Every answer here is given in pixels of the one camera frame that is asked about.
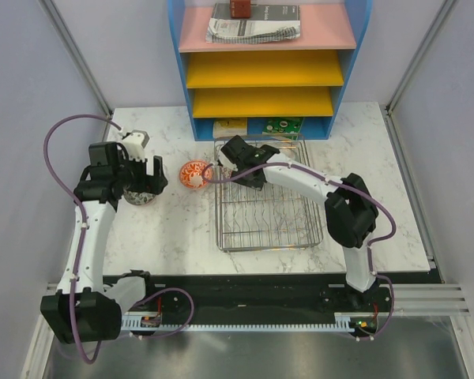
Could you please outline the orange floral white bowl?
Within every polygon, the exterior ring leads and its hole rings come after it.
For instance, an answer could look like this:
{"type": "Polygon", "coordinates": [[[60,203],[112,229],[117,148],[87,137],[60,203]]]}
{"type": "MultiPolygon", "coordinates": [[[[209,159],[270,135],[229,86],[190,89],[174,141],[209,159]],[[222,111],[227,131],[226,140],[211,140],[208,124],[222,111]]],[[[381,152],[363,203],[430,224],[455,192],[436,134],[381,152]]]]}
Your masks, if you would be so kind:
{"type": "Polygon", "coordinates": [[[209,183],[203,179],[201,173],[209,165],[208,162],[196,159],[185,163],[179,171],[179,181],[188,189],[198,190],[209,183]]]}

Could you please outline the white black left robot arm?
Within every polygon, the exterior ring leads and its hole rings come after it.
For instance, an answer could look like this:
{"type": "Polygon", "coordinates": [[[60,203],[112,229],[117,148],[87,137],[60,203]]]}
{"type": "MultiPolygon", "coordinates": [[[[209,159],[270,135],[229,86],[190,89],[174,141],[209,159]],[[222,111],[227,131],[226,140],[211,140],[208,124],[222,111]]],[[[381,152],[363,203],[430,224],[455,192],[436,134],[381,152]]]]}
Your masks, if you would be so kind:
{"type": "Polygon", "coordinates": [[[140,142],[103,142],[88,148],[90,164],[72,192],[75,230],[66,270],[53,295],[42,298],[40,311],[61,343],[98,342],[118,337],[122,317],[133,306],[150,310],[157,291],[149,273],[132,270],[109,288],[103,285],[107,238],[124,193],[159,195],[167,185],[163,160],[147,158],[140,142]]]}

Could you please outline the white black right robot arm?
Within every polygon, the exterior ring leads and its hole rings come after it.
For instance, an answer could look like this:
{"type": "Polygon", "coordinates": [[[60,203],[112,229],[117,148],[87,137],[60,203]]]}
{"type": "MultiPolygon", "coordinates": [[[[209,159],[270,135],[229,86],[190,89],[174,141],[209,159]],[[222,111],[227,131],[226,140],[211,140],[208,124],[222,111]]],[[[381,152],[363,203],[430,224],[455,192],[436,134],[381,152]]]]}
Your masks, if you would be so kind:
{"type": "Polygon", "coordinates": [[[367,243],[378,217],[377,206],[365,182],[356,174],[330,178],[327,174],[294,160],[280,149],[264,144],[253,146],[240,136],[233,137],[217,153],[219,165],[231,170],[231,178],[256,190],[269,183],[281,186],[313,201],[325,209],[329,236],[338,243],[346,264],[347,304],[365,310],[374,302],[372,287],[376,275],[371,268],[367,243]]]}

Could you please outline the dark grey bottom bowl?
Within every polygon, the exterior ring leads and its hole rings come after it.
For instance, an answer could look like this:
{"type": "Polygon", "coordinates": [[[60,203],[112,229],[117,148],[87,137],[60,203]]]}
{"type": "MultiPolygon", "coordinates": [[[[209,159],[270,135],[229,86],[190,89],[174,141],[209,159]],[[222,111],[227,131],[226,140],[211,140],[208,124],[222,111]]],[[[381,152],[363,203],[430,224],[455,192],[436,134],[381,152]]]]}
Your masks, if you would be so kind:
{"type": "Polygon", "coordinates": [[[155,200],[156,195],[151,193],[138,193],[134,191],[125,191],[124,199],[131,205],[142,206],[148,205],[155,200]]]}

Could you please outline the green book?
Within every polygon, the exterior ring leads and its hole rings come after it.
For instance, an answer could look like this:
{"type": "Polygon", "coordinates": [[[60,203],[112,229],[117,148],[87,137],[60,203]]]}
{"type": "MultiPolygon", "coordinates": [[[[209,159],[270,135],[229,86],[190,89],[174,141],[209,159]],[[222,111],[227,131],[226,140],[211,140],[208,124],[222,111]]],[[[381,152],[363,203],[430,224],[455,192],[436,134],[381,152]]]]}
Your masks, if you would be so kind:
{"type": "Polygon", "coordinates": [[[285,134],[296,139],[303,125],[303,118],[270,118],[263,128],[264,134],[285,134]]]}

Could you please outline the yellow illustrated book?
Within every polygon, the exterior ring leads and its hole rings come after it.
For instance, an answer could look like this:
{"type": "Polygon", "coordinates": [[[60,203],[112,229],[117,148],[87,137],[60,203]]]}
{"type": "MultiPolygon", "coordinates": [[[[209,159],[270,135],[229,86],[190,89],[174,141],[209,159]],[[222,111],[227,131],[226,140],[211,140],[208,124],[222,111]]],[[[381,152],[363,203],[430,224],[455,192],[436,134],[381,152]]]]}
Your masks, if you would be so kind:
{"type": "Polygon", "coordinates": [[[213,138],[246,135],[247,118],[217,118],[213,122],[213,138]]]}

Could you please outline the blue shelf unit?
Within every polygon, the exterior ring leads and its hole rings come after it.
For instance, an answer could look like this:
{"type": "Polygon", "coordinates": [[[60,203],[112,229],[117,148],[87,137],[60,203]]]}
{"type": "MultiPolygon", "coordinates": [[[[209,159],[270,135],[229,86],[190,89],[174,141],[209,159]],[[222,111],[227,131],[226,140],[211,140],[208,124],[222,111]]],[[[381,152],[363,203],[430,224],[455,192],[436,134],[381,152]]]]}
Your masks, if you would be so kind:
{"type": "Polygon", "coordinates": [[[261,134],[273,118],[301,118],[301,134],[329,138],[371,19],[371,1],[299,6],[289,41],[209,43],[212,7],[167,2],[172,44],[194,139],[211,141],[218,119],[245,118],[261,134]]]}

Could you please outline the grey manual booklet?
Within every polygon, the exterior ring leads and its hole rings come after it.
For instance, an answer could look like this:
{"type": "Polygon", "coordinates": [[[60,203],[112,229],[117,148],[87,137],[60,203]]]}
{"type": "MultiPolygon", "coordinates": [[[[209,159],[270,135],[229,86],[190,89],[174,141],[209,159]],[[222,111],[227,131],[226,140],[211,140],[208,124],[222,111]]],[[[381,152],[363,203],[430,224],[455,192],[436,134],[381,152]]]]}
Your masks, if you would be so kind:
{"type": "Polygon", "coordinates": [[[261,44],[301,36],[297,5],[250,4],[249,17],[233,17],[230,2],[213,7],[205,34],[206,43],[261,44]]]}

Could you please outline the brown wooden block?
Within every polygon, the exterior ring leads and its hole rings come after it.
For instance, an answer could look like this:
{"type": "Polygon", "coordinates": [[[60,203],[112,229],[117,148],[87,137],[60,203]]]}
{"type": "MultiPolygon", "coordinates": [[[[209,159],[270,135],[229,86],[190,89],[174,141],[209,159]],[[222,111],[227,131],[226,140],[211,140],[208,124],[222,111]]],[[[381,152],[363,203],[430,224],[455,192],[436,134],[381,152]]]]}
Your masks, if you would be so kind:
{"type": "Polygon", "coordinates": [[[256,5],[256,1],[253,0],[230,0],[230,16],[232,19],[249,19],[256,5]]]}

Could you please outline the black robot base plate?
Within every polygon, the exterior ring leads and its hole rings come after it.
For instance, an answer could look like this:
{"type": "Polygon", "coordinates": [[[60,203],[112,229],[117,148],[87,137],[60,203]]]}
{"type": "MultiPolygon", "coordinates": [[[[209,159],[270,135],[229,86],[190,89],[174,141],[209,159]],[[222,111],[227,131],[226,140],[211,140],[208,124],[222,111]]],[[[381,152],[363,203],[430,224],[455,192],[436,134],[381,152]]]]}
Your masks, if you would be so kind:
{"type": "Polygon", "coordinates": [[[334,321],[336,313],[389,310],[389,288],[360,295],[339,274],[147,275],[147,296],[159,295],[134,310],[161,312],[172,324],[270,323],[334,321]]]}

